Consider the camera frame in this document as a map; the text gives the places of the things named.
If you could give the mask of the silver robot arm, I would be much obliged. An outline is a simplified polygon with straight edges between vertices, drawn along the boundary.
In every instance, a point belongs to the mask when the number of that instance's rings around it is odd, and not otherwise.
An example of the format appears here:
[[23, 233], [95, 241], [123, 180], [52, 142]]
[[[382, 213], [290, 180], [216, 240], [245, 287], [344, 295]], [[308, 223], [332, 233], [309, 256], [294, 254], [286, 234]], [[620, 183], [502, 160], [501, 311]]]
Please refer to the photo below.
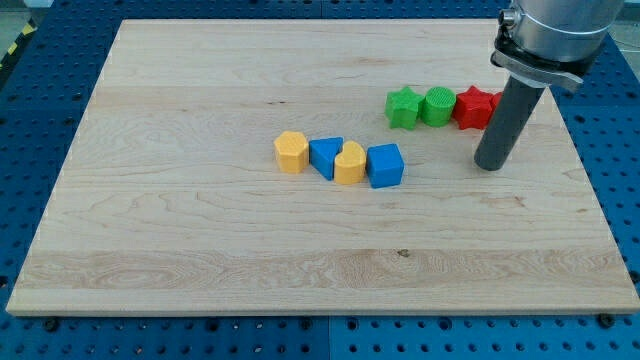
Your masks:
[[498, 16], [491, 62], [530, 87], [575, 92], [623, 0], [512, 0]]

